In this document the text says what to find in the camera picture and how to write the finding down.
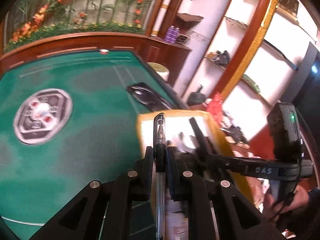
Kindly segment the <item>person right hand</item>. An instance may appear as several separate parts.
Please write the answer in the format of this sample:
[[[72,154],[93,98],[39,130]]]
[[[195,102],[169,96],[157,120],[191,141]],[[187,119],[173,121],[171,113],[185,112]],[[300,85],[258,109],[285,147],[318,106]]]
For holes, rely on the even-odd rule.
[[[296,187],[290,203],[286,201],[277,203],[269,187],[264,196],[263,215],[270,221],[276,222],[280,215],[288,213],[289,211],[293,211],[294,213],[304,211],[307,208],[308,202],[308,192],[300,185]]]

